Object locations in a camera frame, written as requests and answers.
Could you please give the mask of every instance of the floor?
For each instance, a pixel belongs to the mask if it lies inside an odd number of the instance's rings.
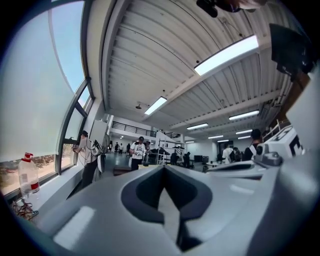
[[[105,172],[101,177],[97,173],[93,176],[93,182],[99,181],[100,179],[113,177],[113,169],[116,165],[128,166],[129,157],[125,153],[108,153],[105,155]],[[202,163],[194,163],[194,170],[201,171],[203,168]],[[82,188],[81,183],[77,186],[74,192],[70,195],[74,195]],[[164,230],[172,238],[174,242],[177,240],[178,228],[179,228],[179,211],[168,195],[167,191],[164,189],[160,196],[158,210],[164,214]]]

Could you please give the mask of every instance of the metal frame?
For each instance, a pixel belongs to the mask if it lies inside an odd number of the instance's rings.
[[[105,109],[110,108],[108,101],[108,89],[109,89],[109,72],[110,72],[110,63],[111,55],[114,48],[117,32],[119,25],[124,17],[126,10],[132,0],[117,0],[113,8],[107,29],[105,34],[105,40],[103,43],[103,54],[102,54],[102,99],[104,102]]]
[[[75,144],[78,142],[78,140],[70,140],[70,139],[65,139],[65,135],[68,129],[68,125],[72,116],[72,113],[74,111],[74,109],[78,109],[78,105],[80,106],[80,108],[83,110],[83,112],[81,111],[80,114],[83,115],[83,113],[85,113],[85,115],[83,116],[83,121],[85,121],[87,118],[87,113],[84,111],[84,109],[81,107],[81,105],[78,103],[78,100],[81,96],[81,94],[83,93],[83,91],[85,90],[86,86],[89,84],[89,80],[88,79],[84,79],[81,83],[81,85],[78,87],[78,89],[76,90],[73,99],[69,105],[68,111],[66,112],[63,121],[62,121],[62,126],[60,128],[60,132],[58,135],[58,142],[57,142],[57,146],[56,146],[56,154],[55,154],[55,159],[54,159],[54,169],[55,172],[58,173],[59,175],[62,173],[61,170],[61,160],[62,160],[62,150],[63,150],[63,145],[65,144],[65,142],[67,144]]]

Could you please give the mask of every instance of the black pants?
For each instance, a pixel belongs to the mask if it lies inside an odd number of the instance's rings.
[[[131,171],[135,171],[139,169],[138,165],[141,165],[142,159],[132,159],[131,162]]]
[[[82,173],[82,188],[85,188],[92,183],[97,166],[98,159],[86,164]]]

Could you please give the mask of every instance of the gray plastic panel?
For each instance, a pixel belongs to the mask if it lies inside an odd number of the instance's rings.
[[[240,169],[241,166],[246,166],[246,165],[251,165],[251,167]],[[224,170],[224,168],[226,168],[227,166],[229,168],[236,167],[235,168],[236,170]],[[268,169],[266,167],[261,166],[252,160],[249,160],[249,161],[233,162],[230,164],[222,164],[217,167],[208,169],[206,174],[219,176],[219,177],[228,177],[228,178],[261,179],[263,174],[267,171]]]
[[[95,210],[72,251],[81,255],[178,255],[180,249],[161,224],[138,220],[121,202],[122,188],[159,168],[146,168],[105,178],[78,192],[39,220],[38,227],[54,237],[80,207]]]
[[[298,230],[320,195],[320,154],[307,153],[269,168],[260,181],[225,178],[177,166],[167,168],[204,183],[212,202],[186,234],[201,243],[181,252],[161,224],[131,215],[121,202],[123,187],[157,168],[103,179],[39,220],[51,238],[82,206],[95,210],[71,251],[80,255],[274,255]]]

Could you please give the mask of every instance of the equipment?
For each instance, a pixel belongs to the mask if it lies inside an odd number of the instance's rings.
[[[260,181],[166,165],[103,179],[39,220],[56,243],[35,243],[82,255],[274,255],[318,200],[319,157],[317,151],[292,158]],[[163,188],[180,213],[176,243],[157,211]]]

